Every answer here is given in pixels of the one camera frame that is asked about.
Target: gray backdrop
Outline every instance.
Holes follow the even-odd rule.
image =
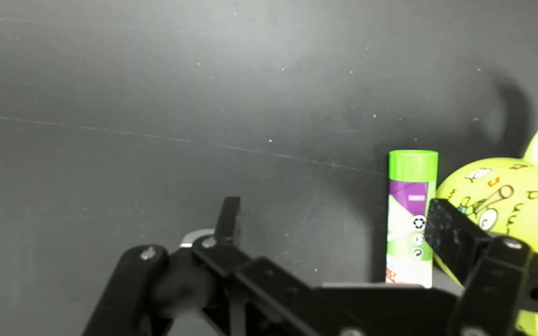
[[[248,254],[377,280],[388,150],[444,178],[536,127],[532,0],[0,0],[0,334],[78,334],[228,194]]]

